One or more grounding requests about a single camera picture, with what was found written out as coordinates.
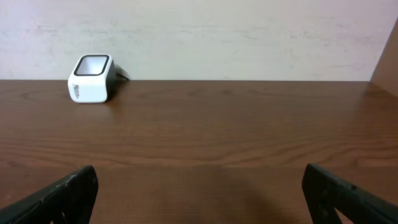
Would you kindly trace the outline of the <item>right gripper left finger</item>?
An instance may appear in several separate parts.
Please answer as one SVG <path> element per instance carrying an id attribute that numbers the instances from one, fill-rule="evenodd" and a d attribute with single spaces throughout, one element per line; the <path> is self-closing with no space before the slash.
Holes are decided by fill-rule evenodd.
<path id="1" fill-rule="evenodd" d="M 1 209 L 1 223 L 89 223 L 99 183 L 91 165 Z"/>

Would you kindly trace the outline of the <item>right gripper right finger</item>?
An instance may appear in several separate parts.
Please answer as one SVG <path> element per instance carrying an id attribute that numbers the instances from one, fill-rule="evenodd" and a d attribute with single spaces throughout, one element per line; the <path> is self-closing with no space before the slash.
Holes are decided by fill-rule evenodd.
<path id="1" fill-rule="evenodd" d="M 302 190 L 314 223 L 397 223 L 397 206 L 316 165 L 307 164 Z"/>

